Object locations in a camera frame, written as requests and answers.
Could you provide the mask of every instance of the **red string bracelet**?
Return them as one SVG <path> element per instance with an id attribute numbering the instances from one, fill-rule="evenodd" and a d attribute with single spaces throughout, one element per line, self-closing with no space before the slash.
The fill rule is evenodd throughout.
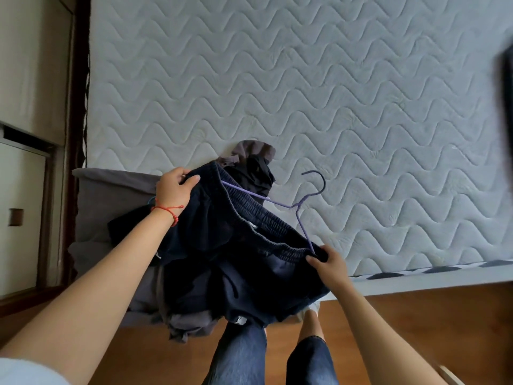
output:
<path id="1" fill-rule="evenodd" d="M 160 205 L 156 205 L 155 207 L 152 207 L 151 210 L 154 210 L 155 208 L 158 208 L 158 209 L 163 209 L 163 210 L 166 210 L 168 211 L 169 213 L 171 213 L 173 215 L 173 224 L 171 224 L 171 227 L 174 227 L 178 224 L 178 216 L 176 214 L 174 214 L 173 211 L 171 211 L 171 209 L 175 209 L 175 208 L 184 208 L 183 205 L 180 205 L 178 207 L 163 207 L 163 206 L 160 206 Z"/>

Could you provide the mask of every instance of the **wooden door frame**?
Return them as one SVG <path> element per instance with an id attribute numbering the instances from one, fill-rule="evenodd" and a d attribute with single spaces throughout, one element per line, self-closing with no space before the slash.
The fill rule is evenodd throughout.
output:
<path id="1" fill-rule="evenodd" d="M 73 261 L 67 249 L 75 239 L 79 184 L 71 172 L 82 167 L 85 162 L 90 14 L 91 0 L 76 0 L 70 39 L 66 145 L 64 148 L 58 148 L 54 160 L 50 163 L 50 170 L 47 167 L 47 174 L 53 172 L 52 175 L 47 175 L 48 181 L 53 182 L 48 185 L 51 194 L 47 197 L 57 200 L 60 208 L 52 212 L 55 218 L 49 223 L 52 225 L 51 228 L 46 233 L 42 232 L 51 235 L 51 238 L 43 238 L 41 244 L 53 248 L 40 251 L 36 288 L 0 300 L 0 317 L 54 299 L 75 278 Z M 52 276 L 48 274 L 49 268 L 53 268 Z"/>

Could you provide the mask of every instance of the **purple clothes hanger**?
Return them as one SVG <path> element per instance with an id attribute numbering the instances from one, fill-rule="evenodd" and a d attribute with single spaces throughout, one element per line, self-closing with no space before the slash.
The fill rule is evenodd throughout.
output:
<path id="1" fill-rule="evenodd" d="M 282 204 L 282 203 L 279 203 L 278 201 L 273 201 L 271 200 L 270 198 L 268 197 L 264 197 L 264 196 L 261 196 L 259 194 L 256 194 L 256 193 L 253 193 L 253 192 L 250 192 L 249 190 L 246 190 L 246 189 L 243 189 L 239 186 L 235 186 L 235 185 L 232 185 L 232 184 L 229 184 L 228 182 L 225 182 L 225 181 L 221 181 L 224 185 L 226 186 L 229 186 L 231 188 L 234 188 L 234 189 L 237 189 L 237 190 L 240 190 L 241 192 L 244 192 L 244 193 L 247 193 L 247 194 L 251 194 L 252 196 L 254 197 L 258 197 L 259 199 L 262 199 L 262 200 L 266 200 L 266 201 L 269 201 L 270 203 L 273 203 L 273 204 L 276 204 L 276 205 L 279 205 L 281 207 L 284 207 L 284 208 L 288 208 L 288 209 L 292 209 L 292 208 L 296 208 L 296 218 L 298 219 L 298 222 L 299 222 L 299 226 L 301 227 L 301 229 L 303 230 L 303 233 L 305 234 L 305 238 L 306 240 L 308 241 L 308 246 L 310 247 L 310 251 L 312 252 L 312 254 L 315 254 L 315 252 L 313 251 L 313 245 L 312 245 L 312 242 L 310 240 L 310 238 L 308 237 L 308 234 L 306 233 L 306 230 L 305 230 L 305 227 L 303 226 L 303 223 L 301 223 L 301 219 L 299 218 L 299 208 L 303 205 L 303 203 L 306 201 L 306 199 L 308 199 L 309 197 L 312 197 L 312 196 L 315 196 L 315 195 L 318 195 L 318 194 L 321 194 L 322 192 L 324 192 L 324 189 L 326 189 L 326 180 L 324 179 L 324 175 L 321 174 L 320 171 L 317 171 L 317 170 L 308 170 L 308 171 L 305 171 L 304 173 L 301 173 L 301 175 L 305 175 L 305 174 L 310 174 L 310 173 L 317 173 L 318 175 L 321 176 L 322 178 L 322 182 L 323 182 L 323 186 L 322 186 L 322 189 L 316 193 L 310 193 L 310 194 L 307 194 L 306 196 L 304 196 L 301 200 L 299 200 L 297 203 L 295 203 L 294 205 L 285 205 L 285 204 Z"/>

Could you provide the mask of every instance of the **clothes hanger hook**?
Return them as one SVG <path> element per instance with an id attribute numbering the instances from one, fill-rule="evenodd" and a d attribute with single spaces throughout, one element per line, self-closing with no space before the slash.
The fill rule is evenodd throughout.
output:
<path id="1" fill-rule="evenodd" d="M 308 171 L 305 171 L 304 173 L 301 173 L 301 175 L 310 174 L 310 173 L 317 173 L 318 175 L 320 175 L 321 178 L 322 178 L 323 185 L 322 185 L 322 189 L 319 190 L 317 193 L 310 193 L 310 194 L 307 194 L 306 196 L 304 196 L 304 198 L 303 198 L 304 200 L 306 200 L 307 198 L 309 198 L 311 196 L 316 196 L 318 194 L 321 194 L 322 192 L 324 192 L 324 189 L 326 189 L 326 180 L 324 178 L 324 175 L 322 175 L 320 171 L 318 171 L 318 170 L 308 170 Z"/>

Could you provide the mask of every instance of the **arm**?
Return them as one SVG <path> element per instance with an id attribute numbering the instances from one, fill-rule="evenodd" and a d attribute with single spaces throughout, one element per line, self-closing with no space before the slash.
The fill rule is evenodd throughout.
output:
<path id="1" fill-rule="evenodd" d="M 355 289 L 342 257 L 329 246 L 323 248 L 326 263 L 312 257 L 307 261 L 342 306 L 372 385 L 447 385 Z"/>
<path id="2" fill-rule="evenodd" d="M 187 205 L 199 176 L 179 181 L 183 168 L 162 176 L 159 205 Z M 181 209 L 173 212 L 178 215 Z M 1 351 L 0 356 L 40 363 L 71 384 L 87 384 L 118 329 L 141 278 L 173 216 L 154 209 L 89 272 L 41 311 Z"/>

